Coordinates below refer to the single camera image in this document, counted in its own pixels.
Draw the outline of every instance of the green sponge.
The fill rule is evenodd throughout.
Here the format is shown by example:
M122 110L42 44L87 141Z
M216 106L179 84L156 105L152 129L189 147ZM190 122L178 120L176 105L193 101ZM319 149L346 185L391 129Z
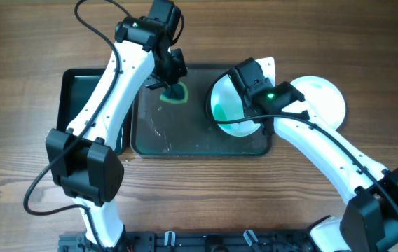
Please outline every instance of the green sponge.
M162 95L160 100L171 104L183 104L188 101L188 89L185 84L179 81L177 84L170 85Z

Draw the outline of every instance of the white arm segment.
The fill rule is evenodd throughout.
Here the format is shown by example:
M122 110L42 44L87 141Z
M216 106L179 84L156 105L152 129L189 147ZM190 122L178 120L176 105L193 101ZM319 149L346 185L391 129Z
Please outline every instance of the white arm segment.
M123 41L115 43L122 64L123 73L119 75L114 90L96 118L95 126L91 127L84 138L94 141L97 137L105 140L104 145L115 149L118 132L123 124L132 101L144 80L152 73L155 62L152 51L145 52L142 45ZM67 128L72 128L74 135L79 135L86 122L104 98L114 78L116 62L112 53L106 71L99 80L95 91L83 107L82 111L72 120Z
M120 58L116 59L112 53L106 71L101 80L99 80L92 96L82 111L67 127L72 128L74 130L73 134L76 136L82 132L86 122L100 105L111 85L116 68L115 60L120 60L123 72L119 75L112 93L99 112L94 126L84 136L85 139L91 141L101 137L105 140L104 145L110 146L112 149L115 148L118 132L135 95L144 80L152 73L155 65L152 51L143 51L142 46L139 44L123 41L122 43L115 43L115 47ZM123 222L119 218L115 199L105 202L101 207L95 206L93 202L80 197L73 200L76 204L82 204L90 208L92 220L103 247L114 247L123 232ZM89 241L96 244L90 223L83 209L81 209L81 213L87 227L85 235Z
M121 233L124 229L123 223L118 216L115 199L110 202L105 202L101 207L95 206L95 203L80 197L74 198L73 201L75 204L90 207L92 220L95 224L96 232L98 233L101 244L103 247L114 247L120 239ZM83 209L80 210L85 226L87 227L85 237L87 237L87 239L92 243L96 244L92 228L88 222L88 217L84 213Z
M304 102L295 101L283 108L284 112L294 113L300 113L304 110L309 112L310 122L316 123L337 139L361 164L369 169L377 180L384 177L381 172L387 169L384 165L367 157L336 130L330 128L306 100ZM310 129L306 124L295 120L275 118L274 130L280 137L297 147L330 180L344 203L347 204L350 199L356 196L355 188L358 186L368 188L373 184L365 174L357 172L359 168L336 144L316 129Z
M329 217L311 229L310 235L322 252L349 251L339 231L341 219Z

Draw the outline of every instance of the table surface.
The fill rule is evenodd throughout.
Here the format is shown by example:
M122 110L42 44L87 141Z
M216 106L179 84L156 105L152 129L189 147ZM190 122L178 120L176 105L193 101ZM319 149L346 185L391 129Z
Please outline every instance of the table surface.
M178 5L186 25L177 46L186 61L273 56L277 81L326 78L348 105L340 133L398 167L398 1ZM150 7L125 6L136 16ZM106 4L80 14L109 38L123 18ZM79 210L30 216L22 198L48 163L44 142L55 127L62 74L103 67L109 55L71 5L0 7L0 251L54 251L58 235L85 229ZM127 150L120 159L125 178L116 199L130 231L304 228L345 209L325 176L278 136L265 157L151 159ZM31 197L38 210L70 203L50 174Z

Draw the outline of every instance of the black wire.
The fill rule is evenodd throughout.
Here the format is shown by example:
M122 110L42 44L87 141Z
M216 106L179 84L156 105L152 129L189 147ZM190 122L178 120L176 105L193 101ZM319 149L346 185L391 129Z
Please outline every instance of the black wire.
M322 133L324 136L326 136L328 139L330 139L334 144L336 144L353 161L353 163L355 163L355 165L358 166L359 169L361 169L361 171L366 174L366 176L373 182L373 184L377 187L377 189L380 190L381 195L386 199L386 201L389 202L391 207L394 209L394 211L398 215L398 206L397 206L397 204L395 204L394 200L391 198L389 193L386 192L386 190L382 187L382 185L380 185L378 180L376 180L376 178L369 172L369 170L365 166L363 166L361 164L361 162L359 162L355 158L355 156L353 156L353 154L349 150L347 150L347 148L345 148L344 145L342 145L330 133L326 132L324 129L319 127L319 125L317 125L315 123L312 123L310 121L307 121L307 120L303 120L303 119L300 119L300 118L296 118L294 116L290 116L290 115L258 115L258 116L254 116L254 117L241 118L241 119L237 119L237 120L219 121L219 120L215 120L214 118L210 117L210 114L208 113L207 108L205 108L205 113L207 114L207 117L211 121L213 121L215 123L218 123L218 124L242 123L242 122L246 122L248 120L258 120L258 119L265 119L265 118L286 118L286 119L296 120L296 121L299 121L301 123L304 123L304 124L310 126L310 129L316 129L318 132Z
M27 192L25 194L25 197L23 199L23 207L25 208L25 211L27 213L29 213L31 215L35 215L35 216L47 216L47 215L56 214L56 213L59 213L61 211L66 211L66 210L73 209L73 208L81 208L81 209L83 209L85 211L85 214L87 214L88 222L90 224L90 229L92 230L93 236L95 237L95 240L97 242L97 245L99 246L99 249L101 251L105 251L104 247L102 246L101 241L100 241L100 239L98 237L98 233L96 232L96 228L95 228L95 224L93 223L93 219L92 219L92 215L91 215L91 212L90 212L90 208L88 208L87 206L84 206L84 205L81 205L81 204L73 204L73 205L61 207L59 209L53 209L53 210L50 210L50 211L34 211L34 210L29 208L29 197L31 196L32 191L37 186L37 183L45 176L46 173L48 173L48 171L51 169L51 167L56 162L58 162L61 158L63 158L65 155L67 155L74 148L74 146L76 146L76 144L79 143L79 141L83 138L83 136L87 133L87 131L92 127L93 123L96 120L96 117L100 113L102 107L105 105L105 103L107 102L107 99L109 98L112 90L114 89L116 81L118 80L118 77L119 77L119 74L120 74L120 71L118 71L118 69L121 69L121 61L119 59L119 54L118 54L118 51L115 48L114 44L105 35L103 35L103 33L101 33L96 28L92 27L87 22L85 22L78 14L79 6L85 1L87 1L87 0L80 0L75 5L75 7L74 7L74 15L76 16L77 20L81 24L86 26L92 32L95 32L98 36L100 36L102 39L104 39L104 41L107 42L107 44L110 46L110 48L112 49L112 51L114 53L114 56L115 56L115 59L116 59L115 62L116 62L117 71L115 71L114 78L113 78L113 80L111 82L111 85L110 85L109 89L107 90L104 98L99 103L98 107L96 108L95 112L92 114L92 117L89 119L87 125L84 127L82 132L58 156L56 156L56 158L54 158L53 161L51 161L45 167L45 169L43 169L41 171L41 173L34 179L34 181L32 181L32 183L29 186L29 188L28 188L28 190L27 190ZM115 4L116 6L120 7L123 11L125 11L126 14L128 14L128 12L123 7L119 6L119 4L113 2L112 0L105 0L105 1L108 1L110 3Z
M124 7L122 7L119 3L117 3L117 2L115 2L115 1L113 1L113 0L105 0L105 1L107 1L107 2L109 2L109 3L111 3L111 4L113 4L114 6L116 6L116 7L118 7L118 8L120 8L124 13L126 13L126 15L128 16L128 17L132 17L132 15L126 10L126 9L124 9Z
M180 14L180 18L182 19L182 26L180 27L180 31L177 34L177 37L175 39L172 40L171 42L171 46L175 45L177 43L177 41L180 38L180 35L182 34L183 30L184 30L184 25L185 25L185 18L183 14Z

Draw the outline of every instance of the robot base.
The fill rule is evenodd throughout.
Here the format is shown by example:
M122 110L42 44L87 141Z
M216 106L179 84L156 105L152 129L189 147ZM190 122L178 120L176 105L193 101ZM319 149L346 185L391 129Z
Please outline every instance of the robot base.
M61 235L58 252L99 251L85 233ZM127 232L115 249L123 252L317 252L309 230L274 230L271 232L213 232L155 234Z

